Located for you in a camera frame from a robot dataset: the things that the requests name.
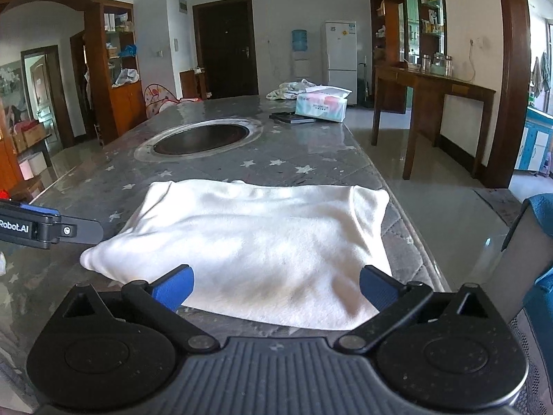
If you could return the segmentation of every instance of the hanging towel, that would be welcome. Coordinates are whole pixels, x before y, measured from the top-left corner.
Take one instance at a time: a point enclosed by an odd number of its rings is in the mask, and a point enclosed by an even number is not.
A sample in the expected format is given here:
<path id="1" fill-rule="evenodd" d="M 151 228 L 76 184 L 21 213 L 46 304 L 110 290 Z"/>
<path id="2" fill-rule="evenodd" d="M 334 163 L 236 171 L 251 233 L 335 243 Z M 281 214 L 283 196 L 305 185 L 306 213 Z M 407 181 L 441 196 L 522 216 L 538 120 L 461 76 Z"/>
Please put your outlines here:
<path id="1" fill-rule="evenodd" d="M 536 57 L 536 62 L 534 63 L 534 70 L 532 71 L 532 82 L 534 84 L 534 98 L 538 98 L 541 93 L 541 87 L 543 85 L 541 80 L 541 67 L 540 67 L 540 58 Z"/>
<path id="2" fill-rule="evenodd" d="M 359 290 L 361 269 L 391 274 L 381 240 L 388 202 L 385 190 L 358 186 L 154 183 L 121 232 L 81 264 L 122 283 L 188 264 L 195 286 L 186 306 L 349 330 L 378 313 Z"/>
<path id="3" fill-rule="evenodd" d="M 541 80 L 543 84 L 544 92 L 549 92 L 551 90 L 551 67 L 549 63 L 549 56 L 544 51 L 544 54 L 541 55 Z"/>

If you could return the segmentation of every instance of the hanging clothes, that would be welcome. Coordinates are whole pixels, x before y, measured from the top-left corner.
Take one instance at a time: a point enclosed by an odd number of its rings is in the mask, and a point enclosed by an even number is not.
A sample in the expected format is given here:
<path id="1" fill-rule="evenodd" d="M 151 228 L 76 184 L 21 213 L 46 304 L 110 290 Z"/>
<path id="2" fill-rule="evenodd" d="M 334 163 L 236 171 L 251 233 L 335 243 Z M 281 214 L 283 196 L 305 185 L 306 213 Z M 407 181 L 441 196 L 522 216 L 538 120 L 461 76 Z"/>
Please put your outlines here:
<path id="1" fill-rule="evenodd" d="M 540 58 L 537 56 L 536 62 L 534 63 L 534 70 L 532 71 L 532 83 L 534 84 L 534 98 L 538 98 L 541 93 L 543 82 L 541 80 Z"/>
<path id="2" fill-rule="evenodd" d="M 549 92 L 551 90 L 551 67 L 549 63 L 549 55 L 544 51 L 544 54 L 541 55 L 541 80 L 542 87 L 544 92 Z"/>

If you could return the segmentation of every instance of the baseboard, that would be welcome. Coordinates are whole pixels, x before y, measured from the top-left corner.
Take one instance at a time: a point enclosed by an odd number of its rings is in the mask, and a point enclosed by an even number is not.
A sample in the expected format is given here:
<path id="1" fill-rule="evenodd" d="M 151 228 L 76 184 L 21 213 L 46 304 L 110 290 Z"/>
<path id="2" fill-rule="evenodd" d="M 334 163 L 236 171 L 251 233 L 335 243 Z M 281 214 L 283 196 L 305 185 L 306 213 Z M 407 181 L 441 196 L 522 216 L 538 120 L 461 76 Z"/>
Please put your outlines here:
<path id="1" fill-rule="evenodd" d="M 82 134 L 75 137 L 75 145 L 86 142 L 88 140 L 88 134 Z"/>
<path id="2" fill-rule="evenodd" d="M 472 173 L 472 166 L 475 163 L 474 156 L 472 156 L 470 153 L 467 153 L 459 145 L 453 143 L 452 141 L 450 141 L 450 139 L 444 137 L 441 134 L 438 138 L 438 147 L 440 147 L 443 152 L 447 153 L 449 156 L 455 159 L 455 161 L 459 163 L 469 173 Z M 480 164 L 478 172 L 476 173 L 476 179 L 482 181 L 483 177 L 486 175 L 486 171 L 486 166 L 484 164 Z"/>

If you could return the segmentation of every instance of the wooden console table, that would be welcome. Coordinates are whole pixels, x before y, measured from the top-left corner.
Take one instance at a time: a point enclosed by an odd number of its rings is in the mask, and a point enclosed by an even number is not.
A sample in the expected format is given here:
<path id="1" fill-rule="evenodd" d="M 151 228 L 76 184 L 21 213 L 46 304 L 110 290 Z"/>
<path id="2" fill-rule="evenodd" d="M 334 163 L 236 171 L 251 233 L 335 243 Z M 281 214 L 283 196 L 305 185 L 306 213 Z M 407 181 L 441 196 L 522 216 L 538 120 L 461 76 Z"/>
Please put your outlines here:
<path id="1" fill-rule="evenodd" d="M 493 108 L 493 100 L 496 91 L 436 74 L 422 74 L 399 67 L 377 66 L 375 74 L 375 102 L 371 145 L 376 145 L 378 142 L 378 129 L 380 127 L 381 110 L 387 83 L 400 84 L 413 88 L 413 107 L 411 109 L 411 124 L 409 127 L 409 139 L 407 141 L 403 179 L 411 178 L 411 170 L 413 170 L 413 160 L 415 158 L 416 137 L 419 133 L 420 123 L 428 116 L 428 112 L 438 114 L 435 116 L 435 120 L 432 121 L 433 129 L 431 139 L 434 147 L 438 144 L 442 126 L 445 95 L 461 96 L 462 98 L 469 98 L 484 103 L 482 122 L 480 123 L 480 134 L 478 137 L 478 147 L 476 149 L 476 157 L 471 172 L 471 176 L 476 177 L 486 148 L 486 140 L 488 139 L 489 124 L 491 120 L 491 109 Z"/>

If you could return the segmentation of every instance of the painting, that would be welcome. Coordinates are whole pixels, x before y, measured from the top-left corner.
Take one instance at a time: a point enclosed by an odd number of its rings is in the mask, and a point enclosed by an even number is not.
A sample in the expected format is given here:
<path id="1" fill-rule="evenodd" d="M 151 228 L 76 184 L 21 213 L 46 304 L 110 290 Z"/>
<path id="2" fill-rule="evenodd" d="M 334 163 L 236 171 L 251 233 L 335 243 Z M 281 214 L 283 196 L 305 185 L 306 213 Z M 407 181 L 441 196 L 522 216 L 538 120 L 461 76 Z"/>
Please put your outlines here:
<path id="1" fill-rule="evenodd" d="M 0 101 L 10 130 L 20 121 L 29 119 L 20 61 L 0 66 Z"/>

